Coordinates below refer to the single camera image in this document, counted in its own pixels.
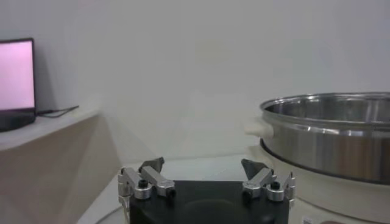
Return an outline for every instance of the laptop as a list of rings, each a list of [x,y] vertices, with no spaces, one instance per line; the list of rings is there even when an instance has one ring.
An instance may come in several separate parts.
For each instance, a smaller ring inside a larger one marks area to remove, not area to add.
[[[0,131],[34,121],[34,39],[0,41]]]

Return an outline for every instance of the metal bracket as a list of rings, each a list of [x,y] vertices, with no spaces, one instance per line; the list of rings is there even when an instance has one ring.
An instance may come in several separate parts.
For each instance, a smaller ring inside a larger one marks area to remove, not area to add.
[[[271,201],[283,201],[286,197],[290,204],[294,204],[294,198],[296,194],[295,177],[291,172],[289,175],[277,177],[276,180],[270,184],[267,184],[267,198]]]
[[[263,186],[273,182],[275,178],[271,169],[261,169],[251,180],[243,182],[244,199],[251,200],[260,197]]]
[[[159,196],[163,196],[168,199],[176,196],[175,182],[164,178],[151,166],[142,167],[141,176],[156,187],[157,194]]]

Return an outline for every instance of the screw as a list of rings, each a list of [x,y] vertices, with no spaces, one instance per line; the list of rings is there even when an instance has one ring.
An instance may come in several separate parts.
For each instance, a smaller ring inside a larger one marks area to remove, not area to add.
[[[280,188],[280,183],[279,182],[274,181],[274,182],[271,183],[271,189],[272,190],[279,190],[279,188]]]
[[[149,183],[147,182],[147,180],[140,180],[139,182],[138,182],[138,187],[140,188],[140,189],[144,189],[144,188],[147,188],[147,185],[148,185]]]

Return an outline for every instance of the pot rim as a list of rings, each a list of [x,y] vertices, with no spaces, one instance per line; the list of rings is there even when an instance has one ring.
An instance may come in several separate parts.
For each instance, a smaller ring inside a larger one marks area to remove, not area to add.
[[[310,98],[325,98],[325,97],[357,97],[357,98],[373,98],[376,97],[378,99],[388,99],[390,100],[390,92],[355,92],[355,93],[317,93],[317,94],[303,94],[289,97],[279,97],[271,100],[267,100],[260,104],[260,109],[263,113],[271,115],[273,117],[281,118],[284,121],[296,122],[296,123],[320,123],[324,125],[379,125],[379,126],[387,126],[390,127],[390,121],[342,121],[342,120],[327,120],[327,119],[315,119],[315,118],[306,118],[306,117],[298,117],[298,116],[290,116],[275,113],[267,110],[268,107],[272,105],[278,105],[285,102],[293,102],[300,99],[310,99]]]

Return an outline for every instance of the white shelf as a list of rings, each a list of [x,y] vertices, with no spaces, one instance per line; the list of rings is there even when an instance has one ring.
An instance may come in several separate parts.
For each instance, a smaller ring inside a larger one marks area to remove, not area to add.
[[[0,151],[24,145],[35,139],[59,131],[80,121],[96,116],[98,109],[78,108],[59,118],[37,117],[37,120],[23,128],[0,133]]]

